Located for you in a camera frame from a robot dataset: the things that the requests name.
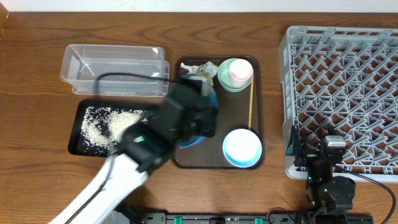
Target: white wall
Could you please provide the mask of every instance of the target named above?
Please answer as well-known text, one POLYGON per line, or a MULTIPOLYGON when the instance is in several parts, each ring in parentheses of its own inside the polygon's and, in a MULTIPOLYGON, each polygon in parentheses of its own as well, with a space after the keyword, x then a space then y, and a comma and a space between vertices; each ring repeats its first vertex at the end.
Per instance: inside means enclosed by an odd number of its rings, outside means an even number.
POLYGON ((398 12, 398 0, 0 0, 8 11, 398 12))

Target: pink cup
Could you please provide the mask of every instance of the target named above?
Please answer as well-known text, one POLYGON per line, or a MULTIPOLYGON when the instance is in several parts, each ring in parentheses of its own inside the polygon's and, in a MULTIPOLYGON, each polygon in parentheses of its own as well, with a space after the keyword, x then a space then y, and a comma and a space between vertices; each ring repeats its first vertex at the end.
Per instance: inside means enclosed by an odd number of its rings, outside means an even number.
POLYGON ((245 59, 237 59, 229 66, 229 82, 233 88, 242 88, 253 76, 253 66, 245 59))

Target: clear plastic container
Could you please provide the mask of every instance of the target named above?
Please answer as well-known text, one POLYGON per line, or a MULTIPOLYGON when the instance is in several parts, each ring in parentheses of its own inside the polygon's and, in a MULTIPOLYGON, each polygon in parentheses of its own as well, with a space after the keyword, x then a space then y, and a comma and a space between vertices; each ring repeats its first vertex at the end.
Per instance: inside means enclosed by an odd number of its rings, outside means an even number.
MULTIPOLYGON (((73 86, 74 93, 93 95, 96 78, 108 72, 169 78, 170 66, 160 47, 72 44, 65 51, 60 78, 73 86)), ((169 83, 161 80, 113 75, 101 79, 99 94, 165 96, 168 88, 169 83)))

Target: white plastic crate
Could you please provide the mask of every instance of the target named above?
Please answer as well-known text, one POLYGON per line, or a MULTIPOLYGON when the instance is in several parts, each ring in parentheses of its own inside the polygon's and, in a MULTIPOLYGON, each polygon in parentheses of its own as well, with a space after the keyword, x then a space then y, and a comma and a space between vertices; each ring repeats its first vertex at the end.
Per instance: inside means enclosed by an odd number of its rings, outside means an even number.
MULTIPOLYGON (((315 147, 332 126, 349 148, 339 166, 398 182, 398 30, 289 27, 279 73, 284 151, 293 125, 305 147, 315 147)), ((285 156, 286 174, 306 179, 293 161, 285 156)))

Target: wooden table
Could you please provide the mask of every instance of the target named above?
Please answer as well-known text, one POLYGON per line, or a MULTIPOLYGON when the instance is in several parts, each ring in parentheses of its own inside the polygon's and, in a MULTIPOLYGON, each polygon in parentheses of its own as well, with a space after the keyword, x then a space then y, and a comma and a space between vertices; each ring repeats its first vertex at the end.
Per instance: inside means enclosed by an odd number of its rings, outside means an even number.
MULTIPOLYGON (((248 54, 261 63, 265 164, 248 172, 182 170, 169 162, 128 202, 180 213, 309 207, 305 182, 289 179, 283 166, 277 48, 292 25, 398 28, 398 14, 11 13, 0 41, 0 222, 49 222, 103 163, 67 151, 76 107, 88 98, 59 78, 69 44, 159 46, 171 65, 188 54, 248 54)), ((388 186, 398 194, 398 185, 388 186)), ((357 184, 354 212, 380 223, 390 207, 385 190, 357 184)))

